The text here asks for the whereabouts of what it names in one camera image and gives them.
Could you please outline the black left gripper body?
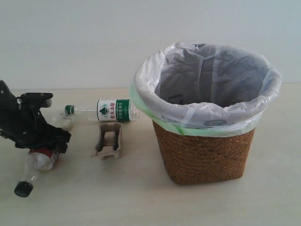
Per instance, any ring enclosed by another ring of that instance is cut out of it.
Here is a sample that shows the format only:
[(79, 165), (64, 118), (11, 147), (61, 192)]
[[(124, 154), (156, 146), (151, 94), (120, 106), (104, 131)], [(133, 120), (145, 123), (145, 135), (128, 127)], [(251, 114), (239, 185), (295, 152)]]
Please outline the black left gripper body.
[(0, 81), (0, 135), (15, 142), (16, 148), (53, 149), (50, 140), (51, 125), (40, 109), (24, 107), (7, 84)]

